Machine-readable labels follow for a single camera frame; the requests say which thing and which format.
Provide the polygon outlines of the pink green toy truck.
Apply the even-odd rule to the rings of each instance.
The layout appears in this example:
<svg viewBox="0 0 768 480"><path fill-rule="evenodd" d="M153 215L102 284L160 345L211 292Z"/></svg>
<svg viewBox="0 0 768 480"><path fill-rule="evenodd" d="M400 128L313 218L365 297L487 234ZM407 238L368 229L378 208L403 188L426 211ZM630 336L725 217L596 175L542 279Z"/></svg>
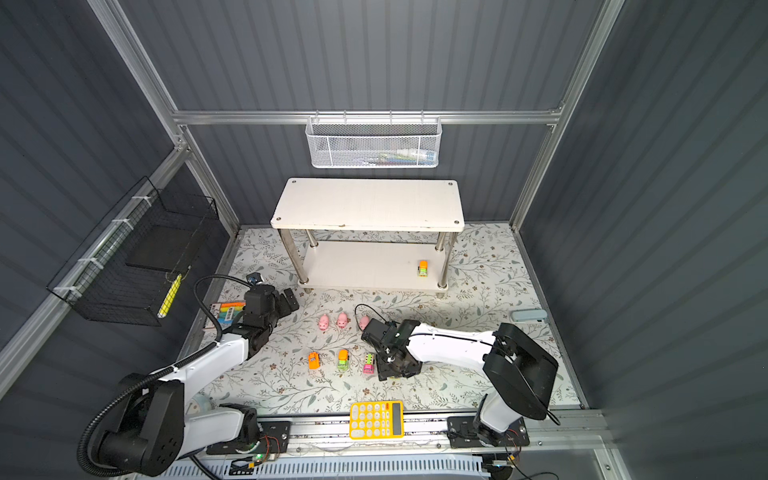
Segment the pink green toy truck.
<svg viewBox="0 0 768 480"><path fill-rule="evenodd" d="M375 373L375 355L373 353L366 354L362 372L366 375L372 375Z"/></svg>

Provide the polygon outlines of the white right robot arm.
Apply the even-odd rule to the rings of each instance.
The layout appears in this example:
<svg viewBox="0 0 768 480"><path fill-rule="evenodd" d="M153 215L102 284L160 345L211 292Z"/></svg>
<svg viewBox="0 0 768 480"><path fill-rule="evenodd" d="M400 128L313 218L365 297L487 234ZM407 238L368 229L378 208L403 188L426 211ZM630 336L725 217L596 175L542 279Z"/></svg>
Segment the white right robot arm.
<svg viewBox="0 0 768 480"><path fill-rule="evenodd" d="M440 329L416 320L400 323L372 319L361 339L373 347L377 375L410 378L426 363L444 363L479 372L492 390L481 399L469 432L454 438L483 446L509 446L511 427L522 418L560 419L550 410L559 364L517 326L502 323L493 331L462 332Z"/></svg>

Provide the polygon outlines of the orange toy bulldozer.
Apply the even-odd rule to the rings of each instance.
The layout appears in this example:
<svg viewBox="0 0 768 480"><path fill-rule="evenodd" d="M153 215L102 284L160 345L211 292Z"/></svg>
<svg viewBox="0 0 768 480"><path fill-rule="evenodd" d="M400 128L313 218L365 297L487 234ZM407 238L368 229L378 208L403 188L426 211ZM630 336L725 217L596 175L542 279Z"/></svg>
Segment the orange toy bulldozer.
<svg viewBox="0 0 768 480"><path fill-rule="evenodd" d="M308 367L310 370L317 370L320 367L320 357L317 352L310 352L308 355Z"/></svg>

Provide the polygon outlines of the green orange mixer truck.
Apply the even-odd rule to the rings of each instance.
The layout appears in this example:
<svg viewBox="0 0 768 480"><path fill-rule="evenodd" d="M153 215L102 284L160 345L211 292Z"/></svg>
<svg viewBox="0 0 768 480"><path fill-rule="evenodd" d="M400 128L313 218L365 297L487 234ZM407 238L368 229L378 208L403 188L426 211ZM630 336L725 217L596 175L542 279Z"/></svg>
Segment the green orange mixer truck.
<svg viewBox="0 0 768 480"><path fill-rule="evenodd" d="M338 352L337 368L339 371L347 371L349 369L349 352L347 349L341 349Z"/></svg>

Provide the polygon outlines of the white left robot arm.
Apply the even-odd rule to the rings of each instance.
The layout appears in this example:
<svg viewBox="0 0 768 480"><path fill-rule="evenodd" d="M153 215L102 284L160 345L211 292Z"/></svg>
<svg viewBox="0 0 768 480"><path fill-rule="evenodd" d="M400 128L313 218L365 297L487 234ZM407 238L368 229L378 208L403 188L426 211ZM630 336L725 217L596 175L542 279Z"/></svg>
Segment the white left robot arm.
<svg viewBox="0 0 768 480"><path fill-rule="evenodd" d="M206 347L147 376L129 375L123 391L86 426L76 452L87 473L117 477L158 476L177 459L211 445L230 452L262 445L255 408L224 403L190 413L188 404L220 374L251 359L268 342L280 319L299 308L291 289L259 283L245 306Z"/></svg>

